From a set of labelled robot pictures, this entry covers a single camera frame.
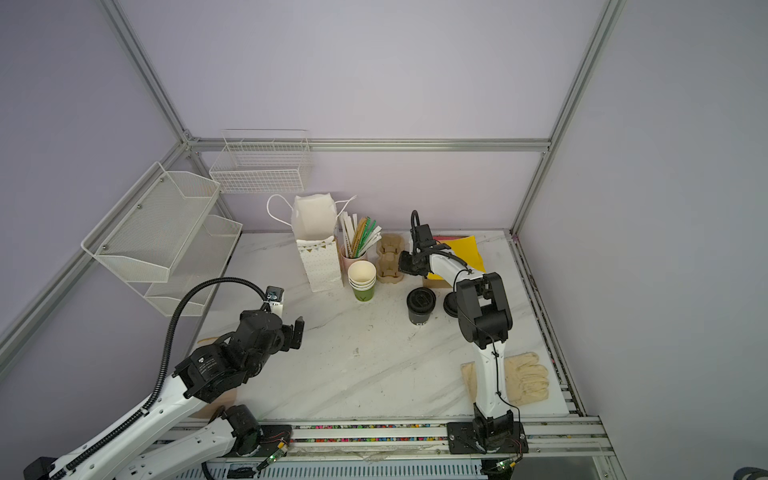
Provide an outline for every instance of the lavender wall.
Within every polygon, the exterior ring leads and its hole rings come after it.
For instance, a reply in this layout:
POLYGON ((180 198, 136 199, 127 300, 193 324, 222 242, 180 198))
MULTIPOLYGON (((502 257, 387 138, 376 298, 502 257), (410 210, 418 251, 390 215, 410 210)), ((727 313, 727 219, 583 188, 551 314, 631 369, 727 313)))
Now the lavender wall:
MULTIPOLYGON (((175 139, 92 0, 0 3, 0 65, 2 330, 175 139)), ((81 445, 147 395, 166 328, 92 267, 0 383, 0 477, 81 445)))
POLYGON ((3 2, 0 65, 2 331, 174 137, 92 0, 3 2))
MULTIPOLYGON (((204 153, 212 164, 217 154, 204 153)), ((349 211, 375 218, 386 229, 407 229, 419 211, 433 228, 509 228, 540 154, 532 152, 319 152, 310 189, 334 200, 357 198, 349 211)), ((293 203, 294 195, 283 195, 293 203)), ((286 230, 266 214, 269 194, 224 195, 245 230, 286 230)), ((290 219, 279 198, 270 209, 290 219)))
POLYGON ((604 0, 123 0, 199 136, 549 137, 604 0))
POLYGON ((628 478, 768 468, 768 3, 627 3, 521 239, 628 478))

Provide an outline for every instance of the white wire basket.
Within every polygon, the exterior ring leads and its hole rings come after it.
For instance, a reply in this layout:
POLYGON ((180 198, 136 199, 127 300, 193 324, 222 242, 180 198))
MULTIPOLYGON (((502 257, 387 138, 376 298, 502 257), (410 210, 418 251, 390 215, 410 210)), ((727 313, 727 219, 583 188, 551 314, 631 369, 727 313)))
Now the white wire basket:
POLYGON ((169 281, 219 196, 216 181, 160 164, 150 170, 158 168, 157 179, 105 240, 89 249, 91 232, 81 244, 126 283, 169 281))
MULTIPOLYGON (((163 315, 173 315, 182 297, 192 287, 224 273, 242 229, 242 223, 208 215, 170 279, 165 283, 152 283, 144 298, 163 315)), ((211 285, 192 296, 181 315, 202 315, 214 294, 214 287, 211 285)))
POLYGON ((210 169, 225 194, 299 193, 312 172, 305 130, 223 130, 224 149, 210 169))

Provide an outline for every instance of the white table surface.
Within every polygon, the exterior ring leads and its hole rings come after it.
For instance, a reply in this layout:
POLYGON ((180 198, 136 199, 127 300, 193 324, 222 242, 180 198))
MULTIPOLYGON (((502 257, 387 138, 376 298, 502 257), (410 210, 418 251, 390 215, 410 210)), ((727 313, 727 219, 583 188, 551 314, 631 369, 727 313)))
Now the white table surface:
MULTIPOLYGON (((567 415, 504 232, 457 234, 474 234, 486 270, 499 273, 504 281, 513 319, 505 355, 536 352, 549 369, 549 398, 520 407, 521 415, 567 415)), ((348 284, 312 293, 290 233, 244 233, 226 276, 250 280, 263 290, 268 285, 281 286, 285 289, 283 322, 292 324, 303 316, 306 327, 301 349, 272 355, 258 376, 220 397, 218 403, 245 404, 256 418, 265 420, 472 415, 460 367, 473 361, 473 347, 464 340, 458 320, 442 309, 449 289, 435 290, 437 307, 423 326, 411 324, 406 309, 406 295, 421 286, 421 277, 377 283, 367 303, 357 301, 348 284)), ((222 284, 193 348, 235 330, 240 312, 260 304, 258 295, 247 287, 222 284)))

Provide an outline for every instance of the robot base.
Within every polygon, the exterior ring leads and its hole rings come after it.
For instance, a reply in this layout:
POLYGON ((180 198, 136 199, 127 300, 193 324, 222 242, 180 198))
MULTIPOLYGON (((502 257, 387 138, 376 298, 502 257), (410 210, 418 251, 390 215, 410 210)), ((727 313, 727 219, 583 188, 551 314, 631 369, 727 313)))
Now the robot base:
POLYGON ((285 440, 286 444, 290 444, 290 437, 293 435, 293 427, 291 425, 261 424, 259 427, 261 427, 259 448, 251 455, 248 455, 248 458, 266 458, 272 455, 277 450, 277 445, 281 440, 285 440))
POLYGON ((479 446, 483 442, 477 438, 475 429, 472 426, 472 422, 451 422, 446 425, 448 429, 448 447, 452 454, 465 454, 465 453, 528 453, 528 440, 525 437, 523 431, 523 425, 520 422, 512 423, 511 436, 504 440, 502 445, 495 449, 493 452, 484 452, 479 446))

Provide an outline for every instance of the work glove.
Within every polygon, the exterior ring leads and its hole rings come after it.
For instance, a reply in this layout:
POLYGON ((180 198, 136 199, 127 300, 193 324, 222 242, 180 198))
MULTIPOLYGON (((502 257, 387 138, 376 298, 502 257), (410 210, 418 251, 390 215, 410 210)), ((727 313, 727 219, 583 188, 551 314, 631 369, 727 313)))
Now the work glove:
MULTIPOLYGON (((533 352, 509 356, 504 359, 507 397, 514 406, 527 405, 549 398, 549 371, 538 364, 538 355, 533 352)), ((472 402, 477 398, 477 373, 475 363, 462 365, 462 378, 472 402)))

